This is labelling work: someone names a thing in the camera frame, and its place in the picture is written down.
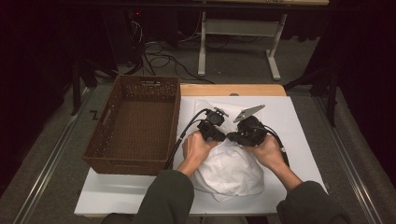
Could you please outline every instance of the dark green sleeve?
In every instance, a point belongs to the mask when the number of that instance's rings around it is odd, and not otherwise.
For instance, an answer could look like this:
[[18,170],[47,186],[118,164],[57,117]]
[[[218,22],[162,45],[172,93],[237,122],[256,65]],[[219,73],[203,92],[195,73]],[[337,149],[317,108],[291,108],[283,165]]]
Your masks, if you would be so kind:
[[290,192],[276,210],[283,224],[350,223],[347,211],[313,181],[304,182]]
[[186,175],[173,170],[161,171],[148,187],[133,223],[184,224],[193,199],[193,186]]

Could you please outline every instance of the white cloth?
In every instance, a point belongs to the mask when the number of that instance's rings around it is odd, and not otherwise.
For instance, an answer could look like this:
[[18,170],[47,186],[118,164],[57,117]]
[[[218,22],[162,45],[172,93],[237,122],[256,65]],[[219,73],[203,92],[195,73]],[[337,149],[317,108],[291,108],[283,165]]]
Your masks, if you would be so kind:
[[[233,120],[241,110],[247,109],[240,105],[204,100],[195,102],[196,112],[204,108],[215,110],[214,107],[223,109],[230,116],[225,118],[224,123],[219,127],[225,134],[236,131],[236,123],[233,123]],[[260,119],[261,113],[255,116]],[[223,202],[235,196],[261,193],[264,190],[263,177],[263,170],[256,162],[256,158],[236,143],[226,139],[210,151],[206,161],[191,177],[191,181],[196,189],[212,193],[216,200]]]

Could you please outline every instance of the person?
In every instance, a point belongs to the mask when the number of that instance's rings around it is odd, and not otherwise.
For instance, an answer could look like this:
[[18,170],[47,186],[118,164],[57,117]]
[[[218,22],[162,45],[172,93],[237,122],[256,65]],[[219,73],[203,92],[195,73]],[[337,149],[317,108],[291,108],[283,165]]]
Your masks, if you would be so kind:
[[[183,142],[184,161],[176,170],[161,171],[148,191],[133,219],[134,224],[186,223],[194,199],[192,174],[206,160],[217,142],[206,142],[200,132],[193,132]],[[271,170],[287,191],[286,199],[276,211],[283,224],[350,223],[347,211],[332,200],[319,183],[303,182],[283,161],[279,145],[267,135],[257,147],[245,147],[263,166]],[[120,217],[109,216],[102,223],[117,223]]]

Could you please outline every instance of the basket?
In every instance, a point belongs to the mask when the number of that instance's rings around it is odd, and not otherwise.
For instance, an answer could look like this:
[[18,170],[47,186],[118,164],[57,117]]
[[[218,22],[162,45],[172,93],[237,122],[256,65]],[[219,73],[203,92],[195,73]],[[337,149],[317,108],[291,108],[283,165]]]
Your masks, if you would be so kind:
[[98,174],[157,175],[176,143],[178,77],[117,76],[82,159]]

